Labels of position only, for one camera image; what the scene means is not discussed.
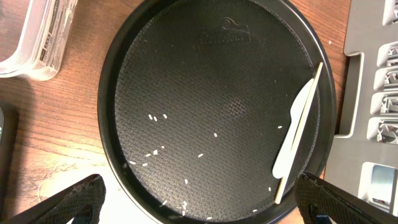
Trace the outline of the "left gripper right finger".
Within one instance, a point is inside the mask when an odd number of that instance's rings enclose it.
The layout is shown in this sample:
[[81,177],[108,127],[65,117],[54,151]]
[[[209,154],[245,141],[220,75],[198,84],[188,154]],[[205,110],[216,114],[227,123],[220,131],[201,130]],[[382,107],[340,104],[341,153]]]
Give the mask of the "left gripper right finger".
[[308,172],[296,179],[294,195],[306,224],[397,223],[397,217]]

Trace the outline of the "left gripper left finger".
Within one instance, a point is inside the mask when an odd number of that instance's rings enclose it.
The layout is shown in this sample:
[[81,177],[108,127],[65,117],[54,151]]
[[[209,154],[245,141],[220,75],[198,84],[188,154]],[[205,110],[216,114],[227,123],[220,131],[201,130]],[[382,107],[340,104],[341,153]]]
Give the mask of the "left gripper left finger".
[[98,224],[105,201],[102,176],[92,174],[47,198],[3,224],[89,223]]

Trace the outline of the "wooden chopstick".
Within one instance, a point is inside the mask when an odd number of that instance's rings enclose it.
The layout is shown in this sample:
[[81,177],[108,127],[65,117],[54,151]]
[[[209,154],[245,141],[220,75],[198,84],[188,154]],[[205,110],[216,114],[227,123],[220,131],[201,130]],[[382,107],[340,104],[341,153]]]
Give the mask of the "wooden chopstick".
[[284,194],[285,187],[287,185],[287,181],[290,175],[290,171],[292,169],[292,164],[295,159],[295,155],[298,149],[298,146],[300,144],[303,130],[305,128],[308,114],[310,112],[310,108],[312,105],[313,98],[315,96],[315,92],[317,89],[318,81],[320,78],[320,74],[323,68],[323,62],[320,62],[316,75],[314,78],[312,78],[308,83],[311,84],[310,88],[307,91],[307,95],[305,98],[305,104],[303,105],[303,108],[300,110],[300,116],[299,116],[299,121],[297,123],[297,128],[295,130],[294,138],[292,140],[292,146],[290,147],[289,151],[287,152],[287,155],[283,157],[284,159],[284,165],[282,167],[282,178],[274,199],[274,202],[276,204],[280,204],[282,200],[282,196]]

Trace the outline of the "light blue plastic knife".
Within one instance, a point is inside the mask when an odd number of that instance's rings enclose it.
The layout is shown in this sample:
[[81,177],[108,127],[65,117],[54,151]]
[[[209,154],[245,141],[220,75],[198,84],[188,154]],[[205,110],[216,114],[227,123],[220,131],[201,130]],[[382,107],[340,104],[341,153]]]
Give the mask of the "light blue plastic knife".
[[285,160],[290,154],[295,133],[297,131],[302,111],[307,101],[313,81],[314,79],[312,78],[304,85],[290,107],[290,125],[272,168],[272,175],[276,179],[281,179],[285,174]]

